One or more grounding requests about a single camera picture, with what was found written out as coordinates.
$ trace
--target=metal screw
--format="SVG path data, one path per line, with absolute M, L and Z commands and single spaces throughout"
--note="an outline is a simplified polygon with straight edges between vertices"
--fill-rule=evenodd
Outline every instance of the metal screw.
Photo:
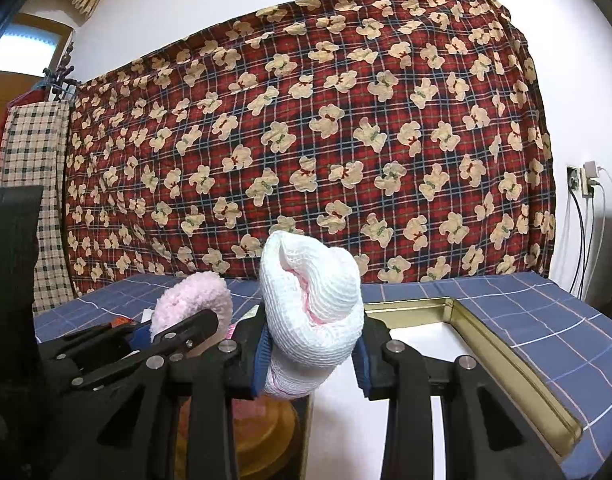
M 389 351 L 395 354 L 398 354 L 404 351 L 404 348 L 406 348 L 406 345 L 397 339 L 391 339 L 390 341 L 386 343 L 386 348 Z
M 163 367 L 164 358 L 161 355 L 151 355 L 148 359 L 146 359 L 146 366 L 151 370 L 157 370 L 158 368 Z
M 220 352 L 230 354 L 231 352 L 237 350 L 237 341 L 233 341 L 233 339 L 224 339 L 224 341 L 220 341 L 217 348 L 220 349 Z
M 467 370 L 472 370 L 475 366 L 477 366 L 477 361 L 474 357 L 469 355 L 463 355 L 457 362 L 460 364 L 462 368 L 466 368 Z

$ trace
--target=gold tray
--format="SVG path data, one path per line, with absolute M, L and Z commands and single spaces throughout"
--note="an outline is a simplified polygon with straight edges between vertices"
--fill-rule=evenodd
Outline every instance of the gold tray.
M 459 301 L 436 298 L 366 303 L 364 307 L 368 316 L 382 320 L 389 329 L 450 324 L 555 455 L 565 457 L 581 438 L 580 423 L 537 373 Z

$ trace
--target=checkered tablecloth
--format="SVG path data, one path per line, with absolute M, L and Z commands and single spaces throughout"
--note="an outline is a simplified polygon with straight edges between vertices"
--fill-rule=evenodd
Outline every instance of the checkered tablecloth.
M 180 281 L 141 274 L 69 301 L 35 318 L 38 341 L 109 322 L 137 319 Z M 228 280 L 234 319 L 258 304 L 257 282 Z M 531 364 L 580 421 L 582 439 L 564 460 L 569 479 L 594 474 L 612 450 L 612 320 L 534 272 L 425 283 L 364 285 L 366 303 L 440 298 L 459 300 Z

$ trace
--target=pink fuzzy sock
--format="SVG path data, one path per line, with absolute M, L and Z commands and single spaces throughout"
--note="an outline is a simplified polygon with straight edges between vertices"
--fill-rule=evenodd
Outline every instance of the pink fuzzy sock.
M 196 272 L 177 283 L 158 299 L 150 324 L 150 340 L 200 310 L 208 308 L 217 314 L 217 332 L 199 346 L 193 348 L 188 357 L 201 354 L 206 348 L 226 337 L 232 318 L 232 298 L 226 281 L 214 272 Z

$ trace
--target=red plaid fabric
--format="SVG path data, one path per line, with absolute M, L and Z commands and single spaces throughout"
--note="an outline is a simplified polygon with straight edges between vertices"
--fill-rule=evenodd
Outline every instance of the red plaid fabric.
M 81 86 L 65 230 L 81 292 L 135 272 L 256 278 L 269 232 L 365 282 L 534 269 L 554 240 L 550 139 L 496 0 L 297 0 Z

